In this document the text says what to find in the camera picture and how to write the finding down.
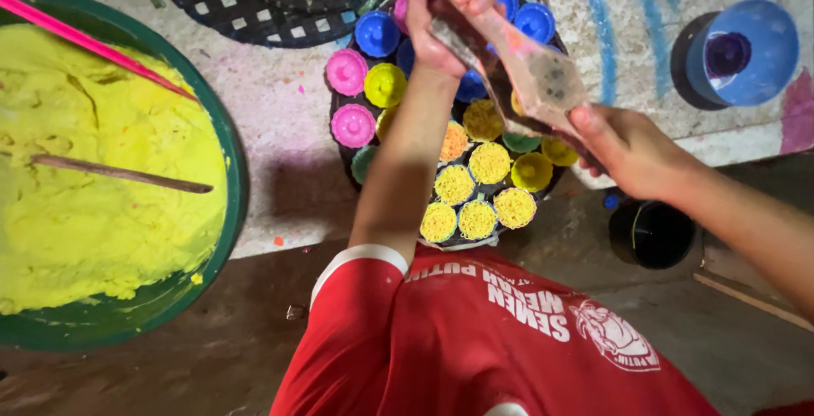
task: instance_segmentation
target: stained floor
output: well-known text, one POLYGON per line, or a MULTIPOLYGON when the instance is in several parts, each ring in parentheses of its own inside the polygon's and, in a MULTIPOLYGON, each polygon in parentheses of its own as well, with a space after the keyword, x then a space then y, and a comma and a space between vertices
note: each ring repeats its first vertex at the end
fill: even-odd
MULTIPOLYGON (((814 155, 726 169, 814 212, 814 155)), ((630 321, 724 414, 814 398, 814 334, 691 280, 684 262, 654 272, 611 253, 601 192, 543 204, 497 250, 534 273, 589 293, 630 321)), ((181 316, 126 344, 87 354, 0 348, 0 413, 121 416, 267 414, 320 271, 344 242, 233 260, 181 316)))

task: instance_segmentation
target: red t-shirt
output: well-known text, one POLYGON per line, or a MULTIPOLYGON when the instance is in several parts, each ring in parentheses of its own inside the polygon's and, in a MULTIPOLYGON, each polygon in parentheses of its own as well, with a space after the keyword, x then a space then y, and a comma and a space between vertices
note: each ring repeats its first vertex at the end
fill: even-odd
POLYGON ((341 252, 274 415, 717 414, 619 316, 484 250, 341 252))

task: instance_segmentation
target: blue bucket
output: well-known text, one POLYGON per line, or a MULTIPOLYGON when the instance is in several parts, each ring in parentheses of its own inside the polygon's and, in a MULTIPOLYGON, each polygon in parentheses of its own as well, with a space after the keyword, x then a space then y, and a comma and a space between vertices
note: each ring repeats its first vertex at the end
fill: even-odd
POLYGON ((799 57, 794 20, 768 0, 745 0, 713 18, 687 52, 687 79, 707 100, 758 106, 785 88, 799 57))

